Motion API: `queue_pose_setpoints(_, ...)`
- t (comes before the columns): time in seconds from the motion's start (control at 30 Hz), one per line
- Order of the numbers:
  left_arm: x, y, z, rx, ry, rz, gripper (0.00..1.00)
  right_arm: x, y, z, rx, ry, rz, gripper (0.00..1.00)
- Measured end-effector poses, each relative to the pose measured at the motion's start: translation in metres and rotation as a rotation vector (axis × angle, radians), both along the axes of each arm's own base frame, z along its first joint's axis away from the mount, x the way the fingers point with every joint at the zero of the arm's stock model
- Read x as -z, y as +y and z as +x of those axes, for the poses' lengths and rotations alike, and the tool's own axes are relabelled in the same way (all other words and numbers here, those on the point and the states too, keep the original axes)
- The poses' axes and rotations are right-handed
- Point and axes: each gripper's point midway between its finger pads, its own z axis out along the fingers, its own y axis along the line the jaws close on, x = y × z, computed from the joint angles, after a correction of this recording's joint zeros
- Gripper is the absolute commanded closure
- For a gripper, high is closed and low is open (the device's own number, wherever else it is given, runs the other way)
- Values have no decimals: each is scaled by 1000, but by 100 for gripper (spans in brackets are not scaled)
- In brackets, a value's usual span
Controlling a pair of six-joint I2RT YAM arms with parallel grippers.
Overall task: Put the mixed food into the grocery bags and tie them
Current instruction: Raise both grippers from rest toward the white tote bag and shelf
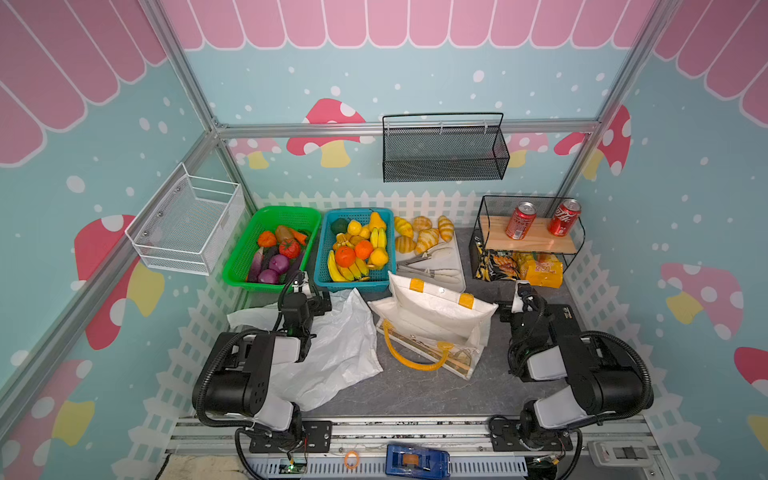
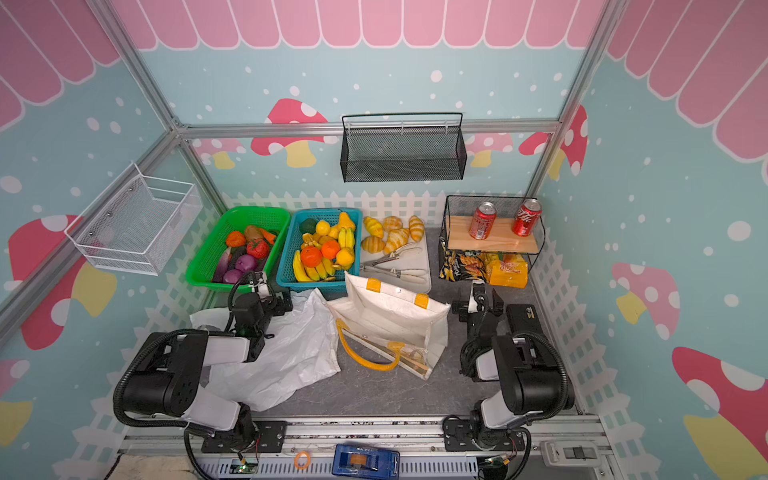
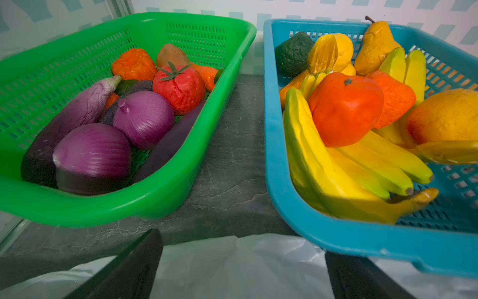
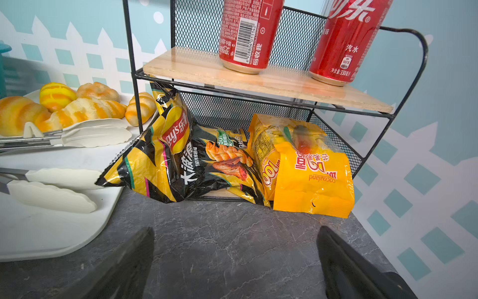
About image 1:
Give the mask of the white tote bag yellow handles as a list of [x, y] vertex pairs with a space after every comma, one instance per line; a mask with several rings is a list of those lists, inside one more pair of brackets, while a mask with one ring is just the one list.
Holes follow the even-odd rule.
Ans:
[[498, 309], [470, 293], [389, 275], [391, 296], [369, 303], [390, 354], [417, 371], [446, 369], [469, 380], [490, 339]]

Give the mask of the red soda can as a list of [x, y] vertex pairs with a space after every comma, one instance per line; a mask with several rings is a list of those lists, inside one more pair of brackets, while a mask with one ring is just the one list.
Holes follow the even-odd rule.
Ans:
[[581, 205], [575, 199], [564, 199], [556, 208], [548, 224], [548, 231], [556, 237], [566, 237], [576, 224]]
[[512, 240], [522, 240], [527, 235], [537, 217], [537, 210], [533, 203], [520, 202], [507, 224], [505, 233]]

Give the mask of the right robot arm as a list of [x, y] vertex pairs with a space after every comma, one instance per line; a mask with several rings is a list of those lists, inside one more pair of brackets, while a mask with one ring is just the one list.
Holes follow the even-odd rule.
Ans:
[[501, 304], [509, 325], [507, 362], [522, 382], [564, 381], [546, 398], [529, 400], [519, 416], [488, 421], [496, 451], [568, 450], [582, 428], [624, 420], [650, 408], [654, 392], [649, 368], [626, 341], [584, 330], [567, 304], [552, 304], [527, 282]]

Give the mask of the white plastic grocery bag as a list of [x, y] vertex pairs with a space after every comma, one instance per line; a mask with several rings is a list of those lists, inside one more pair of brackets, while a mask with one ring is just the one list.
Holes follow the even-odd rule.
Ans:
[[314, 319], [315, 338], [305, 360], [271, 368], [271, 395], [316, 409], [342, 390], [383, 372], [373, 315], [358, 290], [331, 295], [332, 309]]

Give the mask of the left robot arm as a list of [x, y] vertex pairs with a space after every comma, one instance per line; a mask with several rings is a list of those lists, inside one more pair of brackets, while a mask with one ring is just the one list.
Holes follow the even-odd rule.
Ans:
[[244, 326], [218, 336], [192, 393], [198, 420], [208, 427], [234, 427], [284, 451], [307, 441], [300, 407], [269, 392], [272, 369], [306, 360], [315, 335], [313, 321], [331, 310], [298, 271], [287, 280], [270, 329]]

